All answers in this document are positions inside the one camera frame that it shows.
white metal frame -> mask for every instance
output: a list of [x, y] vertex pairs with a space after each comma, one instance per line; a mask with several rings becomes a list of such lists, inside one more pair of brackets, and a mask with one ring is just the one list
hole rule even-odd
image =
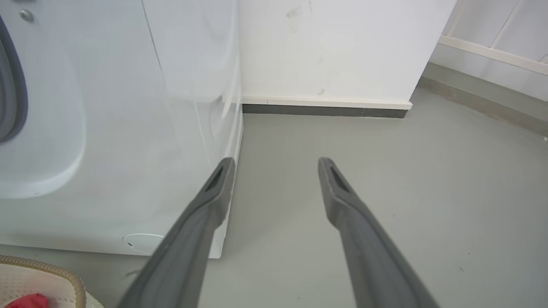
[[512, 12], [510, 13], [510, 16], [508, 16], [508, 19], [504, 23], [503, 27], [500, 29], [491, 46], [489, 47], [465, 41], [460, 38], [452, 37], [453, 31], [455, 30], [457, 23], [459, 22], [463, 14], [466, 1], [467, 0], [462, 0], [460, 2], [459, 10], [455, 16], [455, 19], [453, 20], [453, 23], [451, 24], [451, 27], [449, 28], [447, 33], [445, 35], [442, 35], [442, 37], [439, 39], [439, 44], [464, 50], [469, 53], [484, 56], [486, 58], [493, 59], [499, 62], [504, 62], [513, 66], [521, 67], [522, 69], [533, 71], [542, 75], [548, 75], [548, 63], [546, 63], [544, 59], [541, 62], [538, 62], [495, 48], [496, 45], [499, 43], [501, 37], [508, 29], [508, 26], [516, 16], [517, 12], [521, 8], [523, 0], [518, 0], [516, 6], [514, 6]]

washing machine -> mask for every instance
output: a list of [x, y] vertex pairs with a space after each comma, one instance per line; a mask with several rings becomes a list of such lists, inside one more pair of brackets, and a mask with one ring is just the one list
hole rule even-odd
[[154, 251], [218, 162], [237, 162], [236, 4], [0, 2], [1, 244]]

red cloth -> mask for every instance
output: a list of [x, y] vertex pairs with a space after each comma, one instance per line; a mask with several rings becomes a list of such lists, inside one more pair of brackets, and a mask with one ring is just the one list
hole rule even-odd
[[5, 308], [48, 308], [48, 298], [39, 293], [26, 295], [12, 301]]

perforated basket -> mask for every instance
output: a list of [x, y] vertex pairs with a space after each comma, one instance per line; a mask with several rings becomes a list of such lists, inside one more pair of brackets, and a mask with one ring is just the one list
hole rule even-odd
[[103, 308], [76, 274], [44, 262], [0, 255], [0, 308], [34, 293], [47, 297], [50, 307]]

gray baseboard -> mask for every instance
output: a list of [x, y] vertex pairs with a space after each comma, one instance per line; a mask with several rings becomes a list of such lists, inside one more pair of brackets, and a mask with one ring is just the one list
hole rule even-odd
[[243, 104], [243, 113], [276, 115], [403, 118], [407, 110]]
[[548, 137], [548, 122], [545, 119], [548, 103], [545, 101], [435, 64], [427, 66], [417, 88], [426, 89], [497, 121]]

